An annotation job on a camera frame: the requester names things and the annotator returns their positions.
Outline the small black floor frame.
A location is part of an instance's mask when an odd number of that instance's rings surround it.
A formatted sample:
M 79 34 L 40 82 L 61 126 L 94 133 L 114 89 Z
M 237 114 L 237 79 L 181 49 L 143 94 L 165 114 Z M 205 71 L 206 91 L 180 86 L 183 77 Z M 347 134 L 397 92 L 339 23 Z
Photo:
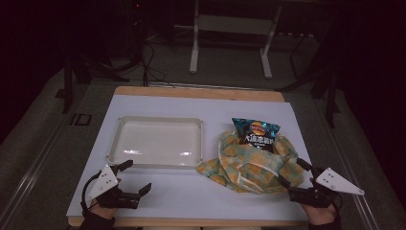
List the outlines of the small black floor frame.
M 70 126 L 89 126 L 92 120 L 90 114 L 75 113 L 71 119 Z

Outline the dark blue chips packet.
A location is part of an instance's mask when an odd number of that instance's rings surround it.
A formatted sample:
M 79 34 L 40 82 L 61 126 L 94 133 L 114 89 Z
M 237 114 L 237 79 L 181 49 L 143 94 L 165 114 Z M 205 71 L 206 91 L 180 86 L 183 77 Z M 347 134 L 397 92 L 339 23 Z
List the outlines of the dark blue chips packet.
M 241 144 L 250 145 L 260 150 L 273 151 L 279 125 L 263 121 L 233 118 L 232 119 Z

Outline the green orange patterned cloth bag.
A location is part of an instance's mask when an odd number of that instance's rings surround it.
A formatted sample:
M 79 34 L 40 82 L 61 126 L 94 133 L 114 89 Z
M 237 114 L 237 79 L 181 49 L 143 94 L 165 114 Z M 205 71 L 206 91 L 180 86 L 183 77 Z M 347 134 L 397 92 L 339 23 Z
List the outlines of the green orange patterned cloth bag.
M 294 187 L 301 185 L 304 169 L 289 140 L 278 134 L 273 151 L 242 145 L 235 131 L 225 131 L 218 138 L 217 158 L 201 162 L 196 170 L 237 193 L 283 193 L 279 175 Z

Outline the white square tray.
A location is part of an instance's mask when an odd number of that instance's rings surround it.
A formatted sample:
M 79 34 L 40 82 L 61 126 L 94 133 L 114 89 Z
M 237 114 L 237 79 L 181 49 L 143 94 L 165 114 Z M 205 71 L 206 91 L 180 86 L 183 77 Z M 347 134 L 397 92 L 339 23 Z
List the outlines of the white square tray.
M 124 116 L 119 119 L 107 161 L 119 165 L 195 168 L 202 161 L 203 122 L 197 118 Z

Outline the white metal stand frame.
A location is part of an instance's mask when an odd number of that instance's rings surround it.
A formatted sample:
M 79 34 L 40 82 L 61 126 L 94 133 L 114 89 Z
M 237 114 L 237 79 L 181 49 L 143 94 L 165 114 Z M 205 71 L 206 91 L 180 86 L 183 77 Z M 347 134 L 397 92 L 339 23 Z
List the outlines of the white metal stand frame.
M 223 32 L 235 34 L 249 35 L 265 35 L 267 40 L 259 49 L 259 57 L 262 65 L 263 75 L 266 79 L 273 77 L 268 53 L 271 47 L 272 40 L 275 36 L 277 25 L 282 14 L 282 6 L 277 6 L 273 13 L 273 18 L 265 19 L 249 19 L 242 17 L 220 16 L 201 14 L 199 12 L 199 0 L 194 0 L 193 14 L 193 44 L 192 55 L 190 62 L 190 73 L 195 74 L 198 68 L 199 58 L 199 32 Z

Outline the person's right hand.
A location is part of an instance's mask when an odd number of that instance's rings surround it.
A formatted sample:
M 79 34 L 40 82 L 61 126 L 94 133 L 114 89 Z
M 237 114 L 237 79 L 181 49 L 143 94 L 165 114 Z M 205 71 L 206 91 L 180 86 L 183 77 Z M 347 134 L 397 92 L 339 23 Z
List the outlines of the person's right hand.
M 329 224 L 335 221 L 336 209 L 329 205 L 327 208 L 316 208 L 302 204 L 302 208 L 307 215 L 308 221 L 312 225 Z

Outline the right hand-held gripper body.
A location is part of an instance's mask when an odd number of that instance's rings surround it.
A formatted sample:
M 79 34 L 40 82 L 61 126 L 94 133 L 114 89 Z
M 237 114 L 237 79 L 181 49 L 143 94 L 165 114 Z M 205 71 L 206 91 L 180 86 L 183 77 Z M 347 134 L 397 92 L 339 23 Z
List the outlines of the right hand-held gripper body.
M 332 168 L 321 171 L 310 188 L 288 187 L 290 200 L 315 208 L 327 208 L 340 193 L 363 196 L 365 192 Z

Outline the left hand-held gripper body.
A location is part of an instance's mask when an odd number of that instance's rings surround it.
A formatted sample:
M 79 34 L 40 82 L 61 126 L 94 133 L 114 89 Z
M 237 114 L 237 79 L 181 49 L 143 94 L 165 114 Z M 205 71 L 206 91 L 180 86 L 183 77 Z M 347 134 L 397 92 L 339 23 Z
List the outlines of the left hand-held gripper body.
M 127 166 L 106 165 L 96 175 L 96 182 L 90 190 L 88 199 L 96 199 L 101 207 L 137 209 L 141 197 L 138 194 L 124 193 L 120 188 L 118 172 L 127 169 Z

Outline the person's left hand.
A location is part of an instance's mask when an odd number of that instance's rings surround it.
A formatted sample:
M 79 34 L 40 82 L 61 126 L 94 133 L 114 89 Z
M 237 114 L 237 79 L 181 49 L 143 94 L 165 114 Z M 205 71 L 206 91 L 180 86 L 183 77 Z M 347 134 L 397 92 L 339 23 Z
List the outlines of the person's left hand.
M 117 209 L 116 208 L 105 208 L 101 207 L 96 199 L 91 202 L 89 211 L 97 216 L 100 216 L 104 219 L 113 219 Z

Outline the white table board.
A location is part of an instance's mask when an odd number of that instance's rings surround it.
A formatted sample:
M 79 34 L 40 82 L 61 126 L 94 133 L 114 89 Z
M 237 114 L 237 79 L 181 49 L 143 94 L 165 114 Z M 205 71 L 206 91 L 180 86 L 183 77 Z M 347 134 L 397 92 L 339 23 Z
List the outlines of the white table board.
M 221 132 L 232 128 L 232 119 L 249 118 L 281 126 L 282 135 L 293 144 L 302 158 L 308 153 L 290 103 L 233 101 L 115 95 L 107 109 L 99 135 L 81 176 L 86 182 L 106 166 L 119 119 L 124 116 L 197 118 L 203 122 L 202 156 L 215 158 Z M 194 169 L 139 167 L 121 172 L 120 187 L 135 192 L 151 184 L 137 209 L 121 209 L 119 226 L 217 226 L 295 225 L 306 221 L 301 206 L 287 193 L 255 195 L 237 193 L 198 173 Z

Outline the black floor stand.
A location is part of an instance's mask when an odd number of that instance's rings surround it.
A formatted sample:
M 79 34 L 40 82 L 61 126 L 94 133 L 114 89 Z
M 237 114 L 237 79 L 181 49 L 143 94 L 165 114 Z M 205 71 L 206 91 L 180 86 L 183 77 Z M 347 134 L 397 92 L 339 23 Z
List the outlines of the black floor stand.
M 338 43 L 339 40 L 332 33 L 328 33 L 299 78 L 287 86 L 277 88 L 279 92 L 290 92 L 313 81 L 314 84 L 310 89 L 311 98 L 321 99 L 327 96 L 326 120 L 330 128 L 335 128 L 335 96 L 341 55 L 341 50 L 337 47 Z
M 73 104 L 73 76 L 76 76 L 79 82 L 88 84 L 92 80 L 88 71 L 89 68 L 101 72 L 113 81 L 127 81 L 127 79 L 117 75 L 114 68 L 106 67 L 83 54 L 67 52 L 63 69 L 64 87 L 56 93 L 57 98 L 64 99 L 63 114 L 67 113 Z

